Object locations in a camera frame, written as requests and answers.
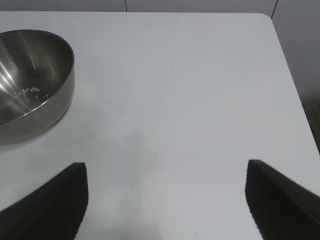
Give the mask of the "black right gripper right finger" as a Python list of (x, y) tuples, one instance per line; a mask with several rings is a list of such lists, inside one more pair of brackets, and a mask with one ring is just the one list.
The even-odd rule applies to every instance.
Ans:
[(248, 161), (244, 191), (264, 240), (320, 238), (320, 197), (262, 160)]

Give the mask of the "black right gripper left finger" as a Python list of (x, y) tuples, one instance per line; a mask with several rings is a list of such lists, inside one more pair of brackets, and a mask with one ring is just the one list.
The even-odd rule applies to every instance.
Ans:
[(1, 210), (2, 240), (73, 240), (89, 202), (87, 168), (66, 167), (21, 200)]

